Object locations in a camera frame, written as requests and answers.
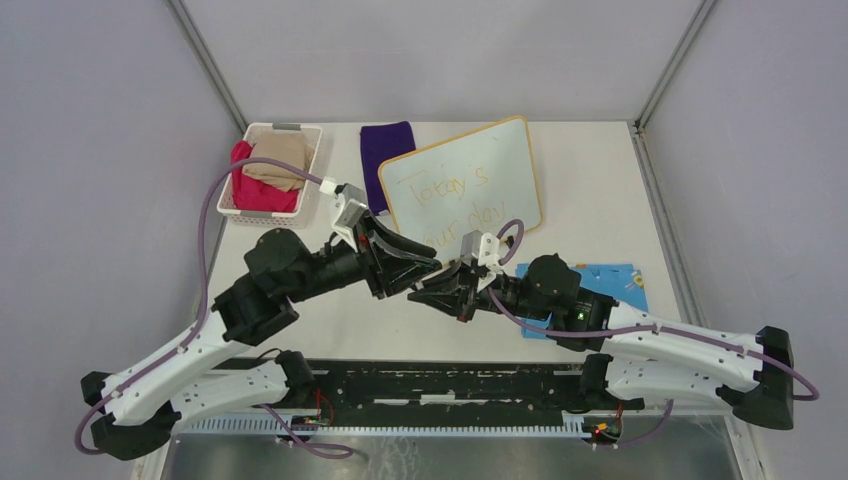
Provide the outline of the yellow framed whiteboard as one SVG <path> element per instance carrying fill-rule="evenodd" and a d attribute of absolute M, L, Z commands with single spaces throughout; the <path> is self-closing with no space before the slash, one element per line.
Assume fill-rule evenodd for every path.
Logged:
<path fill-rule="evenodd" d="M 529 125 L 513 116 L 383 162 L 378 178 L 396 231 L 447 263 L 474 230 L 544 219 Z"/>

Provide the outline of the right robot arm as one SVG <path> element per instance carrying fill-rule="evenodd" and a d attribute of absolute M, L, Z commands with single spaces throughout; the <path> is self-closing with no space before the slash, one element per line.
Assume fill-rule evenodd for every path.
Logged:
<path fill-rule="evenodd" d="M 614 398 L 686 399 L 726 404 L 736 418 L 759 427 L 793 428 L 786 331 L 766 326 L 736 334 L 663 320 L 582 287 L 580 273 L 556 254 L 536 258 L 520 277 L 500 273 L 488 285 L 480 269 L 475 262 L 454 262 L 408 298 L 461 322 L 479 310 L 547 321 L 538 333 L 586 353 L 577 392 L 591 408 Z"/>

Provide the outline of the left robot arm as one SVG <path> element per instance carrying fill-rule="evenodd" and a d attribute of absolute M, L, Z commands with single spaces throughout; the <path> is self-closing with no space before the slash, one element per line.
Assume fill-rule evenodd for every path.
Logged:
<path fill-rule="evenodd" d="M 295 304 L 365 282 L 384 299 L 440 270 L 433 248 L 366 218 L 352 236 L 333 234 L 310 251 L 292 230 L 264 233 L 244 257 L 248 271 L 198 319 L 139 363 L 118 373 L 91 372 L 81 381 L 90 409 L 75 433 L 77 449 L 119 460 L 143 457 L 173 435 L 233 409 L 284 401 L 306 405 L 314 379 L 304 357 L 284 351 L 239 374 L 208 372 L 257 347 L 298 319 Z"/>

